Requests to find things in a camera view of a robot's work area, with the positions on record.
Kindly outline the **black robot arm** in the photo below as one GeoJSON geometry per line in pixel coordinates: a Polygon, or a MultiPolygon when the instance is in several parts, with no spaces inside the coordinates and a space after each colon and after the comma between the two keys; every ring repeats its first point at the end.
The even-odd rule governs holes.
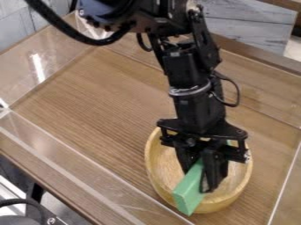
{"type": "Polygon", "coordinates": [[[213,192],[228,174],[228,162],[244,163],[247,132],[225,121],[227,77],[215,71],[219,48],[211,38],[203,7],[192,0],[78,0],[80,17],[106,31],[125,27],[145,34],[169,84],[176,117],[157,121],[160,143],[172,147],[188,171],[201,162],[199,191],[213,192]]]}

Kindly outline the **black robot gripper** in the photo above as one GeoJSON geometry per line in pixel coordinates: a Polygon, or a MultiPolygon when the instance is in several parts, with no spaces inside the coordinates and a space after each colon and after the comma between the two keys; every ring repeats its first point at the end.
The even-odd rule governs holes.
{"type": "Polygon", "coordinates": [[[187,173],[193,163],[201,159],[199,191],[213,192],[228,174],[228,161],[215,150],[205,149],[200,154],[200,148],[185,146],[193,146],[199,141],[229,141],[236,148],[232,161],[247,161],[247,132],[225,120],[225,107],[235,107],[237,102],[225,102],[220,91],[169,91],[169,96],[176,117],[157,121],[160,142],[175,149],[183,173],[187,173]]]}

